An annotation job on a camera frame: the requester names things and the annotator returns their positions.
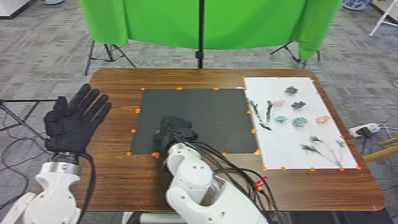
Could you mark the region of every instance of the finger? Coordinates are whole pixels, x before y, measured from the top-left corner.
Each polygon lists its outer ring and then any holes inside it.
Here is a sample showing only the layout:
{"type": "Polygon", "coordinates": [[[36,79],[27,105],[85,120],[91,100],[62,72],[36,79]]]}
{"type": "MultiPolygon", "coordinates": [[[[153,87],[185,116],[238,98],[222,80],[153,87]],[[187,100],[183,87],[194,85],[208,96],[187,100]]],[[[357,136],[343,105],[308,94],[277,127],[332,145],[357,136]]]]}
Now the finger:
{"type": "Polygon", "coordinates": [[[84,115],[84,120],[85,121],[93,120],[93,118],[96,116],[96,113],[98,113],[98,111],[100,111],[107,101],[109,101],[109,95],[103,94],[100,99],[98,99],[98,101],[96,101],[96,103],[94,103],[94,105],[93,105],[93,107],[91,107],[91,109],[89,109],[89,111],[87,111],[87,113],[85,113],[85,115],[84,115]]]}
{"type": "Polygon", "coordinates": [[[105,120],[105,117],[109,115],[110,109],[112,109],[112,103],[107,102],[105,105],[103,105],[103,108],[101,108],[101,110],[98,112],[96,118],[93,120],[94,127],[98,127],[98,125],[103,123],[103,120],[105,120]]]}
{"type": "Polygon", "coordinates": [[[46,113],[45,122],[57,122],[68,110],[66,97],[61,96],[54,105],[54,110],[46,113]]]}
{"type": "Polygon", "coordinates": [[[80,117],[84,116],[85,110],[89,109],[89,106],[91,106],[98,96],[100,96],[100,90],[93,89],[89,96],[85,97],[84,102],[78,106],[80,117]]]}
{"type": "Polygon", "coordinates": [[[69,115],[73,115],[77,113],[78,105],[80,105],[80,103],[84,101],[84,98],[85,98],[89,92],[91,92],[91,85],[84,84],[84,86],[82,86],[82,88],[78,90],[78,93],[77,93],[77,95],[71,98],[69,108],[68,108],[69,109],[69,115]]]}

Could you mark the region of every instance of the robotic arm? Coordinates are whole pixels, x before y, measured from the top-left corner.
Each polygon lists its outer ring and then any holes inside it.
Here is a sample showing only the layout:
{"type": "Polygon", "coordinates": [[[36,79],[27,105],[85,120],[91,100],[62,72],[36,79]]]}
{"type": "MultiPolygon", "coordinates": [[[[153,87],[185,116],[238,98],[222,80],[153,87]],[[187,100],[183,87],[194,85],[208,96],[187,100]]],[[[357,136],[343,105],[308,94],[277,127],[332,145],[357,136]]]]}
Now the robotic arm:
{"type": "Polygon", "coordinates": [[[174,175],[167,202],[189,224],[267,224],[260,210],[231,183],[215,176],[197,151],[178,143],[169,149],[167,167],[174,175]],[[217,199],[201,205],[210,187],[217,199]]]}
{"type": "Polygon", "coordinates": [[[54,110],[45,117],[50,137],[46,149],[54,152],[54,158],[43,164],[36,175],[43,192],[38,195],[32,192],[23,195],[2,224],[14,224],[20,217],[27,224],[77,224],[80,222],[87,204],[80,210],[69,187],[80,182],[78,157],[91,158],[85,148],[110,107],[109,96],[100,96],[100,91],[91,89],[89,84],[82,86],[69,102],[66,97],[59,97],[54,110]]]}

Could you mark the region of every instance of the white robotic arm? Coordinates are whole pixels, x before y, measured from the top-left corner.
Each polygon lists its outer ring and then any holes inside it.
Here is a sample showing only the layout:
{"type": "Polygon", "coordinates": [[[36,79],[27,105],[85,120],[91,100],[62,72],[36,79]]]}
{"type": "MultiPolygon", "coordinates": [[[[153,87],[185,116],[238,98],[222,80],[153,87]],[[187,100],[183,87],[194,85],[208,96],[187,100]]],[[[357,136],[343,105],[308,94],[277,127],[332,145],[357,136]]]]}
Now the white robotic arm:
{"type": "Polygon", "coordinates": [[[189,224],[267,224],[265,217],[231,183],[213,175],[197,151],[178,143],[169,149],[167,167],[174,175],[167,190],[167,202],[189,224]],[[217,186],[217,198],[201,205],[210,187],[217,186]]]}
{"type": "Polygon", "coordinates": [[[80,217],[77,200],[69,186],[78,183],[78,165],[68,162],[43,164],[41,173],[36,175],[43,192],[29,192],[16,201],[2,224],[14,224],[23,217],[27,224],[75,224],[80,217]]]}

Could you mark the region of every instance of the wooden table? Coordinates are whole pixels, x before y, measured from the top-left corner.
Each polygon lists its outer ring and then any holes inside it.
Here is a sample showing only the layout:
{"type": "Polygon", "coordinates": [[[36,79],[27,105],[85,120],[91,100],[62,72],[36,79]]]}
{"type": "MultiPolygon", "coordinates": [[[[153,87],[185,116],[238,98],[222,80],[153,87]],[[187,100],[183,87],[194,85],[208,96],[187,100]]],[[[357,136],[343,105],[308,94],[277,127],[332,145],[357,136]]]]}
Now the wooden table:
{"type": "MultiPolygon", "coordinates": [[[[356,149],[352,137],[315,74],[288,69],[103,69],[91,84],[110,95],[114,109],[89,146],[96,159],[98,185],[91,211],[165,211],[165,190],[171,175],[160,173],[162,161],[151,156],[128,155],[132,129],[137,122],[142,88],[237,88],[242,77],[311,77],[363,170],[263,171],[261,157],[229,155],[237,165],[268,176],[283,211],[372,211],[384,208],[384,196],[356,149]]],[[[84,164],[84,184],[75,192],[85,195],[89,166],[84,164]]]]}

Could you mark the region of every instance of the pink object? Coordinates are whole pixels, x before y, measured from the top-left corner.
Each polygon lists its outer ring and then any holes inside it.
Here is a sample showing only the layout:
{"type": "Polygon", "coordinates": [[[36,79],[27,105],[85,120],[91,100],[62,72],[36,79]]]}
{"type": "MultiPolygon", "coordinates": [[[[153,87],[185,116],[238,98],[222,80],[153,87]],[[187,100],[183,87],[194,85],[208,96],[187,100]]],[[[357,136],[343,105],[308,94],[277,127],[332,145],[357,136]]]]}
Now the pink object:
{"type": "Polygon", "coordinates": [[[265,185],[263,180],[258,180],[258,181],[256,181],[256,187],[261,187],[263,185],[265,185]]]}
{"type": "Polygon", "coordinates": [[[284,104],[284,100],[277,100],[277,101],[274,101],[274,103],[272,103],[272,105],[274,105],[276,107],[281,107],[283,104],[284,104]]]}
{"type": "Polygon", "coordinates": [[[318,118],[316,118],[316,124],[325,124],[327,121],[329,121],[329,119],[331,119],[329,116],[318,117],[318,118]]]}

